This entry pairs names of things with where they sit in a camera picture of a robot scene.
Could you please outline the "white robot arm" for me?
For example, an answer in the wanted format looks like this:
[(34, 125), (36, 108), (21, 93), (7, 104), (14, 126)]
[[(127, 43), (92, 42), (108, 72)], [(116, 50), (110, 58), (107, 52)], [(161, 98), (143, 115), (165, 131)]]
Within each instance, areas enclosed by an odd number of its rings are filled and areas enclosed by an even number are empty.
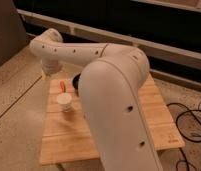
[(163, 171), (139, 100), (149, 61), (137, 47), (65, 43), (51, 28), (30, 42), (45, 67), (62, 60), (83, 67), (78, 93), (105, 171)]

